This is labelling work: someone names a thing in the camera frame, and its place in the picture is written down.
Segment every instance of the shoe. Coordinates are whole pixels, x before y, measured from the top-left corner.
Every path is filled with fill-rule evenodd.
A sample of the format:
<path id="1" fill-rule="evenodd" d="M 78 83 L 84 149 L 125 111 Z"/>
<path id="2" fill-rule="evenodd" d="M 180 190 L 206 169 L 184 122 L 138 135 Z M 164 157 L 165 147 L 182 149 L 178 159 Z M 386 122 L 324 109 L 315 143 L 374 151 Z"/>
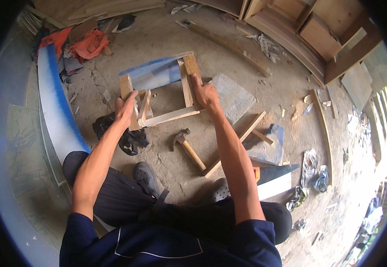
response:
<path id="1" fill-rule="evenodd" d="M 160 191 L 158 187 L 158 180 L 156 179 L 155 171 L 152 166 L 147 162 L 139 162 L 134 166 L 133 177 L 144 190 L 155 197 L 159 198 Z"/>
<path id="2" fill-rule="evenodd" d="M 226 197 L 231 196 L 229 192 L 228 181 L 226 178 L 220 178 L 212 185 L 212 203 L 216 203 Z"/>

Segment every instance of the leg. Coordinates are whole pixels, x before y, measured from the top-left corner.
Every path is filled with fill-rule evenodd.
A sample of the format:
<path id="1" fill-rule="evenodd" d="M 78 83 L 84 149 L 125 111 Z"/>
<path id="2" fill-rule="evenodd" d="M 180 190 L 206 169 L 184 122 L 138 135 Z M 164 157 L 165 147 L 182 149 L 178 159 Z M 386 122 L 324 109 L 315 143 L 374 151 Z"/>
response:
<path id="1" fill-rule="evenodd" d="M 63 162 L 63 174 L 73 186 L 76 174 L 88 153 L 73 151 Z M 156 202 L 136 181 L 122 172 L 109 168 L 105 182 L 97 196 L 94 214 L 105 223 L 119 227 L 125 223 L 137 221 L 138 214 Z"/>
<path id="2" fill-rule="evenodd" d="M 290 212 L 279 203 L 260 202 L 260 204 L 266 220 L 274 223 L 276 244 L 284 242 L 291 232 Z M 231 197 L 202 207 L 167 205 L 154 217 L 153 222 L 225 246 L 235 227 L 235 208 Z"/>

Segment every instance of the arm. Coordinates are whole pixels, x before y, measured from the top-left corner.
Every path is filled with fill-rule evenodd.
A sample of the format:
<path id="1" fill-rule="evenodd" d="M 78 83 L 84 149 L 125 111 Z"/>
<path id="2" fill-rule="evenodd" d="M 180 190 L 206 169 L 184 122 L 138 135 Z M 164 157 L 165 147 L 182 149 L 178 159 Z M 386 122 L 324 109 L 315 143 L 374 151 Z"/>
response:
<path id="1" fill-rule="evenodd" d="M 223 114 L 217 90 L 210 83 L 201 86 L 192 75 L 195 95 L 210 114 L 216 128 L 217 146 L 229 191 L 235 203 L 236 224 L 245 220 L 265 220 L 257 193 L 253 165 L 237 134 Z"/>
<path id="2" fill-rule="evenodd" d="M 120 98 L 116 100 L 115 121 L 79 168 L 72 190 L 72 213 L 80 213 L 93 220 L 93 206 L 108 173 L 115 147 L 130 125 L 137 93 L 133 91 L 125 103 Z"/>

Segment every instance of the person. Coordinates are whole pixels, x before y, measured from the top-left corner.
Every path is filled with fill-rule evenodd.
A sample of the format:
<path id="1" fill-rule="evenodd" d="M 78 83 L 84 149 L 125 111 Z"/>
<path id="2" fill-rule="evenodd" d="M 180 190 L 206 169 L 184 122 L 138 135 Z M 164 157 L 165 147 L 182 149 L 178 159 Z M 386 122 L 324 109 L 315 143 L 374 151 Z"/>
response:
<path id="1" fill-rule="evenodd" d="M 281 204 L 260 202 L 251 161 L 223 114 L 217 90 L 192 84 L 216 129 L 226 179 L 217 180 L 214 203 L 188 207 L 164 202 L 146 162 L 134 179 L 109 168 L 115 147 L 130 124 L 133 91 L 116 101 L 115 121 L 90 154 L 71 152 L 63 174 L 72 189 L 72 210 L 60 249 L 60 266 L 281 266 L 275 244 L 288 238 L 292 218 Z M 97 216 L 116 227 L 100 239 Z"/>

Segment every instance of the forearm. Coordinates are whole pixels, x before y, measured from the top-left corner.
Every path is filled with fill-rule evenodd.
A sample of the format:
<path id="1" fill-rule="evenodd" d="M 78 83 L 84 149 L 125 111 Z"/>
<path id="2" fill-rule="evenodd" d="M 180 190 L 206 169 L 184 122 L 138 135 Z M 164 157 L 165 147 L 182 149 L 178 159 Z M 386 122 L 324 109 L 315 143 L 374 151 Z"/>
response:
<path id="1" fill-rule="evenodd" d="M 114 121 L 79 168 L 72 190 L 72 212 L 93 219 L 91 207 L 95 204 L 108 173 L 115 147 L 126 128 L 122 121 Z"/>
<path id="2" fill-rule="evenodd" d="M 236 223 L 249 219 L 264 220 L 253 165 L 239 137 L 220 106 L 209 110 L 216 129 L 217 146 L 229 190 L 235 203 Z"/>

